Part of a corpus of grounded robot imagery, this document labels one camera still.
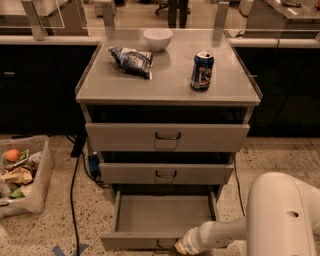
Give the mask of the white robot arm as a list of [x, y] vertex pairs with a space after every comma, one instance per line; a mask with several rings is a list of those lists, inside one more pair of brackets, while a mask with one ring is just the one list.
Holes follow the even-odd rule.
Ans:
[[246, 216], [230, 222], [207, 221], [190, 229], [175, 248], [184, 255], [197, 255], [244, 240], [247, 256], [316, 256], [319, 234], [320, 189], [269, 172], [252, 184]]

